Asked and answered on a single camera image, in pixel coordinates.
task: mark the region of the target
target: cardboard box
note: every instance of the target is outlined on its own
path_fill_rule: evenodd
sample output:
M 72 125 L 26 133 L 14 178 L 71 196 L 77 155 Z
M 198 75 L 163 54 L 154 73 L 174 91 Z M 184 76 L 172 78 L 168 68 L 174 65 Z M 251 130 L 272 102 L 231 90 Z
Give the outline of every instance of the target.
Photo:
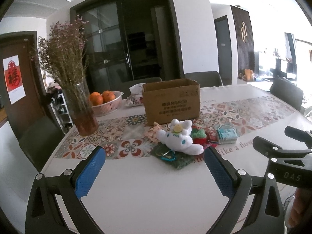
M 189 79 L 144 84 L 143 100 L 148 125 L 199 117 L 199 88 L 197 82 Z

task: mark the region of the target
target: white plush toy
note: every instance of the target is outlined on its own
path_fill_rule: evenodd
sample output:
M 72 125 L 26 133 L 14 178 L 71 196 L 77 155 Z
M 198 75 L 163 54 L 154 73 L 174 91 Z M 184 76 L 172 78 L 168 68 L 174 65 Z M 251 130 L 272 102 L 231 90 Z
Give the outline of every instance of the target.
M 173 151 L 180 151 L 188 155 L 199 155 L 203 153 L 204 148 L 200 144 L 193 144 L 193 139 L 190 137 L 192 131 L 192 121 L 178 121 L 173 119 L 170 123 L 171 127 L 168 132 L 159 130 L 157 139 L 167 145 Z

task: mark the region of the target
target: white tissue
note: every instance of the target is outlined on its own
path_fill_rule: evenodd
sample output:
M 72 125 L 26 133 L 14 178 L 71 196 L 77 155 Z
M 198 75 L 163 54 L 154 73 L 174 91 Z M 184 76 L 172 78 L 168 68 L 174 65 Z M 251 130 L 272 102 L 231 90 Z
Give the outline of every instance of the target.
M 132 87 L 129 88 L 132 95 L 134 94 L 141 94 L 143 92 L 143 84 L 144 83 L 138 83 Z

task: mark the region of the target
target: red wall calendar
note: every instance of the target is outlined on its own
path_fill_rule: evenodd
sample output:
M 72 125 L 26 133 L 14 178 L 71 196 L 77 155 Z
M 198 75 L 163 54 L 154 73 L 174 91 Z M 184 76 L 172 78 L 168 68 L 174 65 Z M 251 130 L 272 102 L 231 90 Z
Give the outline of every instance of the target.
M 3 59 L 5 83 L 11 104 L 25 97 L 18 55 Z

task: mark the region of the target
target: blue carabiner clip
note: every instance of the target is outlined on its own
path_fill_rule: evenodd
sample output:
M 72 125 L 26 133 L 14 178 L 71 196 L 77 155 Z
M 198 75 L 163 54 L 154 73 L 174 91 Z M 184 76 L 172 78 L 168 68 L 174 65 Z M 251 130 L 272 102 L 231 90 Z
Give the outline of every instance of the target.
M 164 160 L 164 161 L 168 161 L 168 162 L 172 162 L 176 159 L 175 157 L 175 152 L 173 150 L 169 150 L 167 151 L 165 154 L 163 154 L 160 159 Z

